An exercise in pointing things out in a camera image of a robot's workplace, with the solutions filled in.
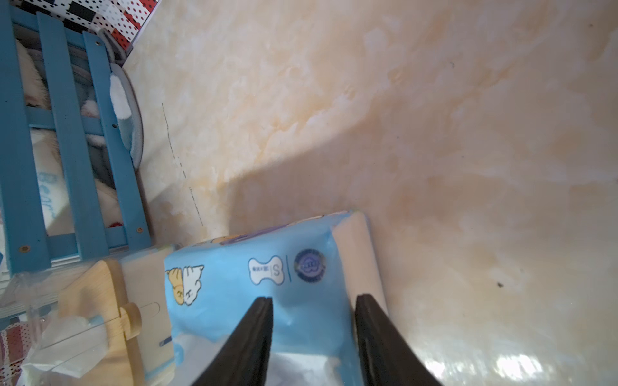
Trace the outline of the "blue soft tissue pack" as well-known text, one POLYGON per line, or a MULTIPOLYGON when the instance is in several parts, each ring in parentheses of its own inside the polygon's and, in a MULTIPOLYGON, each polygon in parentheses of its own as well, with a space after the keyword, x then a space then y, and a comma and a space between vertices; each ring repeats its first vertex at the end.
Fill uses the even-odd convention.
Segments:
POLYGON ((53 319, 27 353, 17 384, 49 385, 55 380, 79 380, 106 357, 108 350, 102 318, 53 319))

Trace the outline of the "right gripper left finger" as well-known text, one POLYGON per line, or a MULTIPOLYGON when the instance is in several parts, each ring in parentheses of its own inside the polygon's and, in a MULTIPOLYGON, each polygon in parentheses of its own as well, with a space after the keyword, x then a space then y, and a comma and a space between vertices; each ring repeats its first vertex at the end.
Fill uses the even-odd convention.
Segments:
POLYGON ((270 359, 274 308, 259 297, 194 385, 264 385, 270 359))

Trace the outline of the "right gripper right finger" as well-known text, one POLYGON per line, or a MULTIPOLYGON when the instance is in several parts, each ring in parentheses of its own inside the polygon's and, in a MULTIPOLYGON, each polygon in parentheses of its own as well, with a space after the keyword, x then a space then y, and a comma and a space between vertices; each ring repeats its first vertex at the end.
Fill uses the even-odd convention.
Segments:
POLYGON ((366 385, 439 385, 371 294, 357 296, 358 356, 366 385))

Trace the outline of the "clear plastic tissue box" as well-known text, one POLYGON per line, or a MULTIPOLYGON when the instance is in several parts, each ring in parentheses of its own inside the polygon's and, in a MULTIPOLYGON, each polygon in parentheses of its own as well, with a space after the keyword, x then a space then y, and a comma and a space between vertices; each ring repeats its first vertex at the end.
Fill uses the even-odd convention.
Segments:
POLYGON ((4 385, 168 385, 172 245, 64 262, 1 284, 4 385))

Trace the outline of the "blue white toy crib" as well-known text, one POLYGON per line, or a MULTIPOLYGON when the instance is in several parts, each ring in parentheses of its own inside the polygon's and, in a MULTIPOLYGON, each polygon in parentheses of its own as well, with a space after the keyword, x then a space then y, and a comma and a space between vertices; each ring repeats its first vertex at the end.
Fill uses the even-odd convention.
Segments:
POLYGON ((124 146, 109 95, 112 66, 96 35, 67 29, 43 13, 30 14, 8 2, 1 4, 1 209, 6 265, 11 274, 46 270, 66 257, 84 260, 108 256, 114 249, 146 249, 151 237, 134 169, 124 146), (26 105, 19 73, 14 29, 25 27, 40 36, 48 77, 49 109, 26 105), (80 113, 70 49, 85 51, 99 118, 80 113), (31 128, 53 130, 59 141, 74 230, 51 236, 43 219, 39 177, 31 128), (106 227, 99 205, 87 146, 88 135, 101 135, 114 178, 122 220, 106 227))

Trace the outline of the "blue tissue pack with sheet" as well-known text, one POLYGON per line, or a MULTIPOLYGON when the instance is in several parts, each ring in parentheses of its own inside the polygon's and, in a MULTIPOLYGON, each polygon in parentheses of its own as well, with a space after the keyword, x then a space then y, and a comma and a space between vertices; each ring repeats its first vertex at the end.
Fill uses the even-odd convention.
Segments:
POLYGON ((191 384, 260 297, 274 308, 267 384, 362 384, 356 298, 386 302, 363 212, 195 244, 169 255, 164 274, 172 384, 191 384))

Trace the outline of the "bamboo slotted lid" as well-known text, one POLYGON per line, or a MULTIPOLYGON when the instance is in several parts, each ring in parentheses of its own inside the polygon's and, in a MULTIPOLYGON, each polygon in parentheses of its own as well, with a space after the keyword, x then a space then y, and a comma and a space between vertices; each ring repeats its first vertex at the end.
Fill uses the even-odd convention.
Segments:
POLYGON ((144 385, 145 371, 137 336, 143 326, 139 308, 128 299, 121 264, 95 263, 58 295, 60 317, 102 318, 107 353, 71 385, 144 385))

